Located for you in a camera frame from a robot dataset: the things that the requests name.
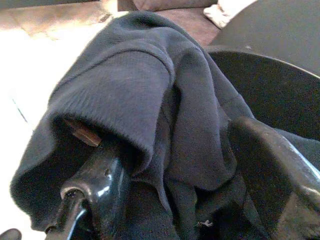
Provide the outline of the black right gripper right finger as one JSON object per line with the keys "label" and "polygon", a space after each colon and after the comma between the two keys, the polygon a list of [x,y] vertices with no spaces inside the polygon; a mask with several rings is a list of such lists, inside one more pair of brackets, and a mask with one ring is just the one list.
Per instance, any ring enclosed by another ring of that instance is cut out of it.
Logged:
{"label": "black right gripper right finger", "polygon": [[320,238],[320,172],[272,127],[249,117],[228,140],[261,223],[273,240]]}

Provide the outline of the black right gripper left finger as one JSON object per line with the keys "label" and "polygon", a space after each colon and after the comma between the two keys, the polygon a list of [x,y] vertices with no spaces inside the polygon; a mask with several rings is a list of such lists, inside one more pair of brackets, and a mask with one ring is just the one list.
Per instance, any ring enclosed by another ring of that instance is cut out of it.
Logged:
{"label": "black right gripper left finger", "polygon": [[48,240],[115,240],[125,216],[130,176],[116,148],[98,148],[61,187]]}

